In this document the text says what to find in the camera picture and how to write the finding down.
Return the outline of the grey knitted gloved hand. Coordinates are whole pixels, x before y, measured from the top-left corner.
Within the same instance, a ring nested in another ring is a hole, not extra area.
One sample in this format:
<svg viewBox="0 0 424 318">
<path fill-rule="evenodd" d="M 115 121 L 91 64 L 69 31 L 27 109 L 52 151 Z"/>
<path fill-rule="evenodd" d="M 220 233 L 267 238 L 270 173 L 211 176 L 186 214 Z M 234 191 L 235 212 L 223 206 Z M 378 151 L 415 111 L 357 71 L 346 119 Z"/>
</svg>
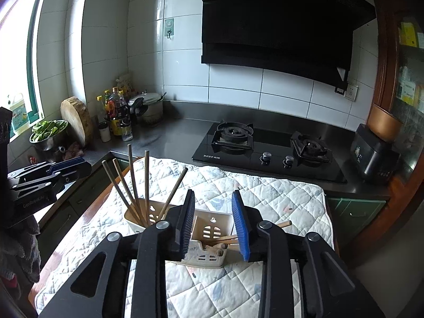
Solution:
<svg viewBox="0 0 424 318">
<path fill-rule="evenodd" d="M 40 275 L 41 257 L 37 236 L 39 224 L 31 215 L 11 228 L 1 229 L 1 277 L 11 281 L 16 272 L 9 259 L 16 260 L 26 278 L 37 283 Z"/>
</svg>

